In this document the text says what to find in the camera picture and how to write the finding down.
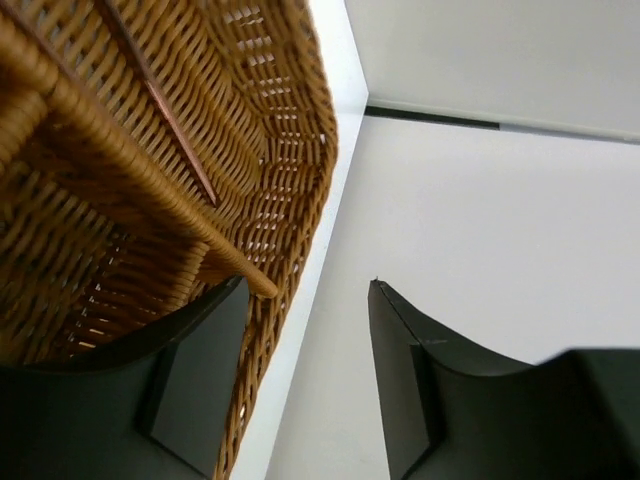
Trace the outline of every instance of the wicker basket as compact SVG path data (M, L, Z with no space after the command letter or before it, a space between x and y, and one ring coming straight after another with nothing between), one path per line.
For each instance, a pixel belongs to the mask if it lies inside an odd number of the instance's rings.
M1 360L68 357L245 275L226 478L336 160L318 45L300 1L112 0L167 113L100 3L0 0Z

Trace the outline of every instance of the white surface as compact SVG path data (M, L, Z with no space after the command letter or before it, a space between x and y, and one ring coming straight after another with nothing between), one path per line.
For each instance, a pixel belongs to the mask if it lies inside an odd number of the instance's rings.
M372 104L640 138L640 2L346 4Z
M638 185L640 147L366 117L268 480L389 478L375 277L523 361L637 347Z
M338 162L298 291L262 379L232 480L262 480L266 476L368 95L344 2L309 3L338 120Z

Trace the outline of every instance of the white wall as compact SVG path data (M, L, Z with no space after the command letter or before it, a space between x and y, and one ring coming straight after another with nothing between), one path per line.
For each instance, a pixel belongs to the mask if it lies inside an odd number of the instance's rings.
M376 276L520 360L638 346L638 185L640 147L365 118L267 478L388 478Z
M636 0L346 0L371 104L640 138Z

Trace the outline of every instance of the white ceiling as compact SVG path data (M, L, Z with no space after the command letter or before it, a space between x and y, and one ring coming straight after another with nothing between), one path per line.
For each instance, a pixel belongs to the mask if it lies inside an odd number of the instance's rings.
M640 138L640 2L345 3L372 105Z

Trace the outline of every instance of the black stripe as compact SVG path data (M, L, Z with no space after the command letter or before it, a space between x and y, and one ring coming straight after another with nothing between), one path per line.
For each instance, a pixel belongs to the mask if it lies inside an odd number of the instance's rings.
M469 118L449 117L446 115L433 115L431 113L410 112L395 108L374 107L367 105L364 114L369 117L395 118L397 120L412 120L416 122L441 123L444 125L457 125L460 127L486 128L489 130L500 130L500 124L496 122L485 122L482 120L471 120Z
M598 134L589 134L589 133L574 133L570 131L525 127L522 125L510 125L508 123L500 124L500 130L504 132L511 132L511 133L528 133L533 135L543 135L545 137L559 137L559 138L569 138L569 139L576 139L576 140L589 140L592 142L621 143L623 145L639 145L640 144L640 140L638 140L637 138L625 138L624 134L620 134L619 136L613 136L613 135L598 135Z

